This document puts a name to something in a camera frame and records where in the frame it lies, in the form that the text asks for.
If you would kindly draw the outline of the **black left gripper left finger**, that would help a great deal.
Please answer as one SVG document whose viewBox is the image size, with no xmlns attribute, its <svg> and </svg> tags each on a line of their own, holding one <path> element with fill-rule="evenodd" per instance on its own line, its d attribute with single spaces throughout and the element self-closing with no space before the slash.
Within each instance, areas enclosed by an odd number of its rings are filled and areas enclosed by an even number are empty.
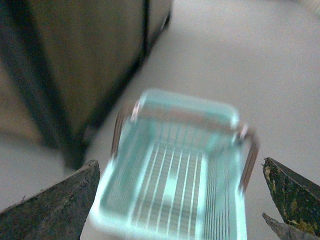
<svg viewBox="0 0 320 240">
<path fill-rule="evenodd" d="M 0 213 L 2 240 L 78 240 L 95 200 L 100 166 L 91 160 L 68 178 Z"/>
</svg>

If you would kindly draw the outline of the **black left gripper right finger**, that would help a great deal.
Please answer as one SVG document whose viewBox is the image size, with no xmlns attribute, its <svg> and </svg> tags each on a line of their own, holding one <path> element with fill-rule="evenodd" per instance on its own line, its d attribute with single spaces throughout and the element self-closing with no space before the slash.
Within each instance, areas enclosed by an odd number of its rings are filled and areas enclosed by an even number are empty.
<svg viewBox="0 0 320 240">
<path fill-rule="evenodd" d="M 262 214 L 280 239 L 320 238 L 320 186 L 271 157 L 264 159 L 263 175 L 283 220 Z"/>
</svg>

